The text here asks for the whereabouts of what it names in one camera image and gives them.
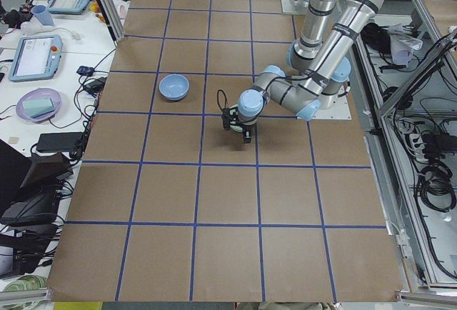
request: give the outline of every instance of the cable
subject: cable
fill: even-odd
[[[112,51],[110,51],[107,55],[105,55],[105,57],[102,60],[100,60],[97,65],[94,66],[94,69],[96,69],[98,66],[100,66],[100,64],[103,62],[103,60],[106,59],[108,56],[110,56],[111,53],[113,53],[116,49],[117,49],[117,47],[115,49],[113,49]]]
[[[5,112],[7,112],[9,109],[11,108],[14,108],[16,106],[16,104],[13,104],[13,105],[10,105],[8,106],[6,109],[4,109],[3,111],[0,112],[0,115],[3,115]]]
[[[357,17],[357,14],[360,12],[360,10],[362,9],[362,7],[366,4],[368,0],[363,0],[360,4],[360,6],[357,8],[357,11],[356,13],[353,15],[352,19],[349,21],[349,24],[347,25],[347,27],[351,27],[351,24],[355,21],[356,17]],[[323,64],[326,62],[326,60],[328,59],[328,57],[330,56],[331,52],[333,51],[333,49],[338,45],[339,41],[341,40],[341,38],[343,37],[343,35],[340,35],[335,44],[330,48],[330,50],[328,51],[327,55],[323,58],[323,60],[321,61],[320,65],[318,67],[316,67],[314,69],[314,71],[317,73],[318,70],[323,66]]]

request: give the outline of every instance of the blue tape grid line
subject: blue tape grid line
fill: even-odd
[[[214,228],[306,228],[306,229],[387,229],[386,226],[321,225],[321,224],[251,224],[251,223],[197,223],[194,222],[145,222],[145,221],[76,221],[65,224],[85,224],[91,226],[191,226]]]
[[[166,35],[166,30],[168,28],[168,23],[169,23],[169,18],[170,18],[170,11],[168,11],[167,16],[166,16],[166,23],[165,23],[165,28],[164,28],[164,36]],[[162,39],[161,43],[161,50],[160,50],[160,55],[159,55],[159,61],[157,63],[157,71],[160,71],[160,63],[161,63],[161,58],[162,54],[164,52],[164,45],[165,45],[165,39]],[[159,74],[156,74],[156,80],[154,83],[154,90],[152,92],[152,98],[151,98],[151,104],[149,106],[149,111],[152,112],[152,108],[154,105],[154,98],[155,98],[155,93],[156,93],[156,85],[157,85],[157,79],[159,77]],[[135,190],[134,190],[134,197],[131,202],[131,210],[130,210],[130,217],[129,217],[129,222],[133,221],[134,217],[134,211],[135,211],[135,203],[136,203],[136,196],[138,194],[138,187],[139,187],[139,181],[140,181],[140,176],[141,176],[141,169],[143,166],[143,160],[144,160],[144,153],[146,151],[146,144],[147,144],[147,139],[148,139],[148,134],[149,134],[149,127],[151,124],[151,117],[152,115],[148,115],[148,121],[146,125],[146,130],[145,130],[145,135],[144,135],[144,141],[143,141],[143,147],[141,150],[141,159],[139,162],[139,169],[138,169],[138,174],[136,176],[136,184],[135,184]],[[128,224],[127,226],[127,234],[126,234],[126,241],[124,244],[124,252],[122,255],[122,260],[121,260],[121,268],[119,271],[119,279],[118,279],[118,284],[117,284],[117,289],[116,289],[116,297],[115,300],[119,300],[119,295],[121,293],[121,287],[122,287],[122,281],[123,281],[123,276],[124,276],[124,268],[125,268],[125,263],[126,263],[126,255],[127,255],[127,250],[129,247],[129,239],[130,239],[130,230],[131,230],[131,224]]]
[[[252,0],[249,0],[249,28],[251,38],[251,72],[254,75],[254,42],[253,42],[253,18],[252,18]],[[263,239],[262,239],[262,214],[261,214],[261,186],[260,186],[260,171],[258,168],[258,131],[256,130],[254,137],[256,149],[256,193],[257,193],[257,218],[258,218],[258,257],[260,262],[260,281],[262,301],[266,300],[265,295],[265,271],[263,266]]]
[[[311,126],[309,122],[306,122],[306,126],[308,127],[308,137],[309,137],[309,146],[311,148],[311,160],[313,162],[313,171],[314,171],[314,181],[316,183],[316,193],[319,205],[319,213],[321,215],[321,224],[322,224],[322,234],[323,234],[323,244],[326,249],[326,258],[327,258],[327,265],[328,265],[328,275],[330,276],[330,285],[331,285],[331,293],[333,295],[333,302],[337,302],[336,298],[336,288],[335,288],[335,281],[333,279],[333,272],[331,269],[331,258],[330,258],[330,251],[328,249],[328,240],[327,240],[327,233],[326,233],[326,222],[323,215],[322,209],[322,200],[321,200],[321,192],[319,190],[319,180],[317,175],[317,168],[316,168],[316,159],[314,156],[314,147],[313,147],[313,136],[311,134]]]
[[[209,61],[209,35],[211,31],[211,6],[212,0],[209,0],[209,14],[208,14],[208,32],[206,34],[206,60],[205,60],[205,77],[204,77],[204,90],[203,90],[203,104],[202,112],[205,113],[206,108],[206,82],[208,81],[208,61]],[[205,134],[205,121],[204,117],[201,117],[201,135],[200,135],[200,152],[199,152],[199,169],[197,172],[197,187],[195,196],[195,210],[194,210],[194,231],[192,235],[192,257],[191,257],[191,278],[189,287],[189,301],[194,299],[194,277],[195,277],[195,253],[196,253],[196,237],[197,237],[197,217],[199,215],[199,193],[200,193],[200,181],[201,181],[201,161],[203,156],[203,142]]]
[[[126,37],[138,37],[140,39],[167,39],[175,41],[205,41],[205,42],[236,42],[238,44],[250,44],[254,42],[256,44],[291,44],[290,41],[249,41],[249,40],[234,40],[234,39],[196,39],[186,37],[168,37],[168,36],[149,36],[149,35],[138,35],[138,34],[126,34]]]
[[[117,161],[117,160],[84,160],[85,164],[143,164],[169,166],[213,166],[213,167],[259,167],[287,169],[371,169],[370,166],[337,166],[337,165],[270,165],[270,164],[216,164],[205,162],[169,162],[169,161]]]

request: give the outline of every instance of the black cable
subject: black cable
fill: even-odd
[[[419,204],[419,197],[414,197],[415,199],[415,202],[416,202],[416,208],[417,208],[417,211],[419,213],[419,219],[421,220],[421,223],[422,223],[422,227],[423,227],[423,230],[424,230],[424,233],[426,235],[426,238],[427,238],[427,244],[428,244],[428,249],[430,250],[431,252],[431,256],[433,258],[433,261],[435,262],[435,265],[440,269],[440,271],[442,271],[446,276],[452,278],[452,279],[456,279],[457,280],[457,274],[452,274],[450,271],[448,271],[444,266],[443,264],[441,263],[441,260],[438,258],[438,256],[436,255],[436,251],[435,251],[435,247],[433,245],[433,239],[432,239],[432,236],[430,235],[430,230],[428,229],[428,226],[427,226],[427,223],[426,223],[426,220],[425,220],[425,216],[423,215],[423,212],[422,212],[422,209],[421,209],[421,205]]]
[[[13,104],[13,105],[8,106],[6,109],[4,109],[2,112],[0,112],[0,115],[4,114],[4,113],[7,112],[9,109],[14,108],[15,106],[16,106],[16,104]]]
[[[356,17],[357,17],[357,14],[360,12],[360,10],[362,9],[362,7],[366,4],[368,0],[363,0],[360,4],[360,6],[357,8],[357,11],[354,13],[352,19],[349,21],[349,24],[347,25],[347,27],[351,27],[351,24],[356,20]],[[340,35],[335,44],[330,48],[330,50],[328,51],[327,55],[323,58],[322,62],[320,63],[320,65],[318,67],[315,68],[315,72],[317,73],[318,70],[323,66],[323,64],[326,62],[326,60],[328,59],[328,57],[330,56],[331,52],[333,51],[333,49],[338,45],[339,41],[341,40],[341,38],[343,37],[343,35]]]
[[[73,124],[75,124],[75,123],[78,123],[79,120],[81,120],[81,118],[82,118],[82,116],[80,116],[78,119],[76,119],[75,121],[73,121],[73,122],[71,122],[70,124],[67,124],[67,125],[65,125],[65,126],[57,126],[57,125],[55,125],[54,123],[52,123],[51,119],[48,119],[48,122],[49,122],[54,128],[57,128],[57,129],[65,129],[65,128],[67,128],[67,127],[69,127],[69,126],[71,126],[71,125],[73,125]]]
[[[103,60],[106,59],[108,56],[110,56],[111,53],[113,53],[115,50],[116,50],[116,48],[113,49],[112,51],[110,51],[107,55],[105,55],[105,57],[102,60],[100,60],[97,65],[94,66],[94,69],[96,69],[98,66],[100,66],[100,64],[103,62]]]

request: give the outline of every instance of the paper cup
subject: paper cup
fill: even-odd
[[[49,13],[49,10],[44,5],[36,5],[31,8],[32,14],[44,26],[54,26],[54,21]]]

